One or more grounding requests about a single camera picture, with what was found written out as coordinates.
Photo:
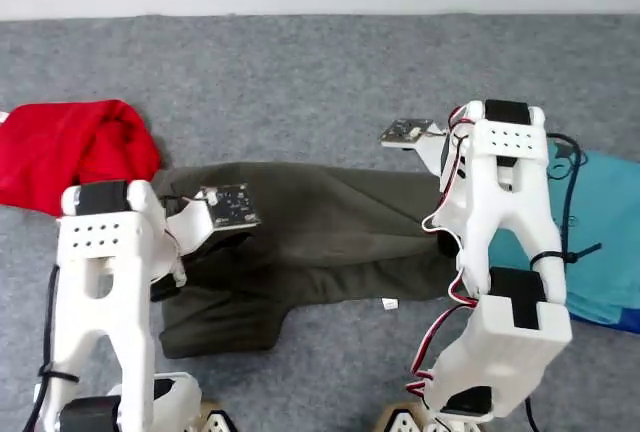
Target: white plastic bracket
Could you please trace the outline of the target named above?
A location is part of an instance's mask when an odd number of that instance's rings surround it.
[[[509,187],[499,182],[497,156],[515,157]],[[478,120],[466,154],[466,216],[461,229],[463,281],[474,296],[487,294],[489,244],[498,228],[511,230],[529,258],[560,251],[560,233],[553,222],[547,182],[546,132],[540,125]],[[547,300],[564,304],[564,262],[547,257],[535,264]]]
[[[455,394],[490,386],[492,416],[511,413],[536,389],[545,368],[571,341],[565,306],[539,302],[537,313],[538,330],[517,328],[509,298],[480,297],[462,335],[440,354],[430,371],[434,379],[427,380],[424,389],[429,408],[441,410]],[[464,420],[472,423],[488,419]]]
[[[167,274],[178,257],[175,244],[165,234],[164,210],[145,181],[129,185],[129,212],[74,216],[77,196],[77,188],[65,192],[63,210],[68,215],[59,220],[53,369],[81,376],[95,342],[107,335],[122,368],[121,432],[175,432],[153,421],[152,406],[149,286],[152,277]],[[105,274],[112,276],[113,285],[100,297],[100,277]],[[186,389],[177,395],[184,401],[189,394],[199,394],[197,384],[194,388],[187,382],[183,377],[180,384]],[[41,417],[46,432],[57,431],[58,414],[75,398],[77,387],[60,379],[50,381]],[[195,406],[199,407],[199,397]],[[178,415],[190,412],[185,408]]]

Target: circuit board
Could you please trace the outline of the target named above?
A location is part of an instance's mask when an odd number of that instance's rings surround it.
[[[246,184],[204,188],[202,192],[216,229],[251,227],[260,223]]]
[[[415,144],[433,123],[429,119],[397,119],[380,136],[380,142]]]

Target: cable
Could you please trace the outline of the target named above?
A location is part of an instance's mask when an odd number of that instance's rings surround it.
[[[42,380],[40,381],[38,396],[33,403],[31,414],[29,415],[27,423],[22,429],[22,432],[33,432],[35,430],[36,423],[38,422],[38,417],[40,415],[40,410],[42,409],[42,404],[44,404],[44,399],[47,395],[49,382],[52,378],[67,380],[75,383],[79,382],[80,380],[75,375],[56,372],[52,370],[53,364],[51,363],[51,335],[53,329],[53,308],[55,304],[56,286],[58,284],[59,273],[60,267],[55,264],[51,269],[51,273],[49,274],[49,285],[47,287],[47,305],[44,319],[44,333],[42,338],[42,366],[40,367],[38,373],[38,375],[42,377]]]
[[[429,406],[427,405],[427,402],[424,400],[424,397],[421,397],[422,399],[422,405],[424,405],[425,409],[430,410]],[[440,420],[438,417],[434,417],[434,420],[440,424],[447,432],[453,432],[451,430],[451,427],[449,427],[447,424],[445,424],[442,420]]]
[[[475,305],[471,305],[471,304],[454,305],[453,307],[445,310],[442,314],[440,314],[440,316],[438,316],[438,318],[433,322],[433,324],[431,324],[431,327],[427,329],[427,331],[424,334],[424,337],[420,341],[420,345],[418,346],[416,355],[413,359],[413,362],[411,363],[410,371],[414,376],[421,379],[433,380],[433,375],[430,372],[420,370],[420,366],[424,361],[424,357],[427,353],[427,349],[429,348],[429,345],[431,344],[431,341],[433,340],[433,337],[435,336],[436,332],[440,329],[440,327],[442,327],[442,324],[444,324],[444,322],[456,310],[462,309],[462,308],[473,309],[474,307]],[[424,387],[424,380],[411,382],[406,385],[407,392],[413,395],[417,395],[418,397],[423,396],[422,391],[420,391],[420,389],[423,387]]]
[[[580,171],[580,167],[582,164],[582,149],[578,142],[568,135],[550,132],[547,134],[547,137],[550,139],[559,139],[563,140],[573,149],[573,154],[575,155],[575,161],[571,167],[571,176],[569,177],[569,184],[567,185],[567,191],[564,196],[564,204],[562,208],[562,223],[560,224],[560,239],[561,239],[561,255],[566,262],[571,262],[571,260],[567,260],[571,255],[569,253],[569,219],[571,217],[571,200],[573,198],[573,191],[576,187],[576,182],[578,180],[578,172]],[[585,255],[585,253],[593,252],[594,250],[598,250],[602,247],[602,244],[595,244],[588,249],[585,249],[582,252],[577,254],[573,254],[576,258],[579,258],[581,255]],[[533,408],[531,405],[531,396],[527,397],[524,401],[525,412],[527,414],[527,421],[529,422],[529,427],[533,432],[540,432],[538,425],[533,417]]]
[[[527,420],[529,421],[529,427],[533,432],[540,432],[536,420],[533,418],[533,410],[531,410],[531,396],[524,399],[524,409],[527,412]]]
[[[455,124],[453,124],[451,130],[450,130],[450,135],[454,135],[453,131],[455,130],[455,128],[458,125],[461,124],[473,124],[474,122],[472,120],[466,119],[466,118],[462,118],[460,120],[458,120]],[[442,232],[446,232],[449,235],[451,235],[451,237],[453,237],[453,239],[455,240],[457,246],[458,246],[458,250],[462,250],[462,242],[460,241],[460,238],[458,237],[458,235],[456,233],[454,233],[452,230],[448,229],[447,227],[429,227],[428,224],[433,220],[433,218],[438,214],[438,212],[440,212],[440,210],[442,210],[442,208],[446,205],[448,199],[449,199],[449,194],[451,193],[451,190],[453,189],[453,184],[455,183],[456,177],[458,176],[458,169],[460,168],[460,163],[462,161],[462,144],[464,142],[465,139],[467,139],[469,136],[465,135],[463,137],[458,137],[458,143],[456,146],[456,155],[455,158],[453,160],[453,164],[451,165],[451,172],[449,173],[449,178],[447,179],[447,184],[445,185],[445,188],[442,192],[442,195],[440,196],[440,200],[438,201],[438,205],[436,206],[436,209],[429,214],[428,216],[426,216],[424,219],[422,219],[421,222],[421,227],[422,230],[424,230],[427,234],[434,234],[436,232],[442,231]],[[447,288],[447,293],[449,295],[449,297],[459,303],[459,304],[467,304],[467,305],[475,305],[477,303],[476,299],[473,298],[469,298],[469,297],[463,297],[460,296],[458,294],[455,293],[455,289],[460,285],[460,283],[462,282],[462,273],[463,273],[463,269],[460,268],[458,270],[458,274],[456,276],[456,278],[449,284],[449,287]]]

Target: clothing tag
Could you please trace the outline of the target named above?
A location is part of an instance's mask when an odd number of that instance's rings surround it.
[[[398,308],[398,299],[382,299],[382,306],[384,310],[393,310]]]

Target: red wire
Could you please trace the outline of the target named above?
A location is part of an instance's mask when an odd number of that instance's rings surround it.
[[[462,283],[462,277],[456,280],[455,283],[453,284],[453,287],[451,287],[451,295],[453,295],[456,299],[469,302],[471,305],[475,307],[478,304],[478,299],[474,299],[473,297],[465,297],[463,295],[459,295],[455,293],[455,290],[458,287],[460,287],[461,283]]]
[[[462,142],[464,141],[464,139],[468,138],[468,135],[465,135],[463,137],[458,137],[457,135],[455,135],[453,133],[453,131],[455,130],[455,128],[458,125],[461,124],[474,124],[475,122],[471,119],[468,119],[466,117],[463,117],[459,120],[456,121],[455,124],[451,124],[451,119],[454,117],[454,115],[460,110],[461,107],[456,107],[455,109],[453,109],[453,111],[451,112],[451,114],[449,114],[449,118],[447,120],[448,124],[449,124],[449,135],[450,136],[454,136],[458,139],[458,144],[456,147],[456,155],[453,161],[453,165],[452,165],[452,169],[451,169],[451,174],[449,174],[449,178],[447,179],[447,184],[445,185],[445,188],[442,192],[442,195],[440,196],[440,200],[438,201],[438,205],[436,206],[436,209],[438,207],[440,207],[445,200],[447,200],[447,197],[449,196],[449,193],[451,191],[451,186],[453,185],[453,181],[455,178],[455,174],[458,172],[457,169],[460,166],[460,159],[461,159],[461,149],[462,149]],[[460,286],[460,283],[462,282],[462,279],[458,279],[456,280],[456,282],[454,283],[453,287],[452,287],[452,292],[455,291],[455,289],[457,287]],[[470,297],[462,297],[459,296],[458,294],[453,293],[452,295],[454,295],[456,298],[460,299],[460,300],[465,300],[467,301],[467,303],[465,304],[458,304],[455,305],[454,307],[451,307],[449,310],[447,310],[444,314],[442,314],[436,321],[436,323],[434,325],[432,325],[430,327],[430,332],[429,335],[426,336],[425,338],[423,338],[422,343],[420,344],[420,347],[418,349],[418,352],[416,354],[416,358],[413,361],[413,364],[411,365],[411,373],[413,375],[415,375],[418,378],[421,379],[426,379],[426,380],[433,380],[433,375],[430,374],[429,372],[425,372],[423,370],[420,370],[420,366],[422,365],[422,362],[424,361],[424,357],[427,353],[427,349],[429,348],[429,345],[431,344],[431,341],[433,340],[433,337],[435,336],[436,332],[440,329],[440,327],[442,327],[442,324],[444,324],[444,322],[451,316],[451,314],[453,312],[455,312],[456,310],[465,307],[465,308],[470,308],[473,309],[475,308],[475,306],[477,305],[478,301],[476,299],[470,298]],[[409,392],[410,394],[416,395],[418,397],[424,397],[423,392],[420,389],[424,388],[424,380],[418,381],[418,382],[412,382],[410,384],[406,385],[406,390],[407,392]]]

